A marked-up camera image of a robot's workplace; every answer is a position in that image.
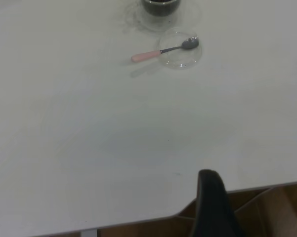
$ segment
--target glass cup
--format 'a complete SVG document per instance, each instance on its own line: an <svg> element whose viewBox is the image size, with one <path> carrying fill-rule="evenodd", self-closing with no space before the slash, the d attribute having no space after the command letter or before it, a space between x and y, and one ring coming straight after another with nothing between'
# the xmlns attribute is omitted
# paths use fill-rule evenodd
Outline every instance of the glass cup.
<svg viewBox="0 0 297 237"><path fill-rule="evenodd" d="M153 32L164 32L178 22L178 8L183 0L138 0L137 18Z"/></svg>
<svg viewBox="0 0 297 237"><path fill-rule="evenodd" d="M181 0L140 0L145 11L153 16L165 17L173 14Z"/></svg>

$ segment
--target white table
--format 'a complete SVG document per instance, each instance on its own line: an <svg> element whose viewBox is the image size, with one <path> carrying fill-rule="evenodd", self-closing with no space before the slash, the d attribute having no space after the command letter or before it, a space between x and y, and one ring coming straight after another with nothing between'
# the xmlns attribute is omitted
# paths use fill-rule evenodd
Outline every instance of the white table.
<svg viewBox="0 0 297 237"><path fill-rule="evenodd" d="M203 168L297 182L297 0L189 0L183 71L129 62L132 2L0 1L0 237L175 215Z"/></svg>

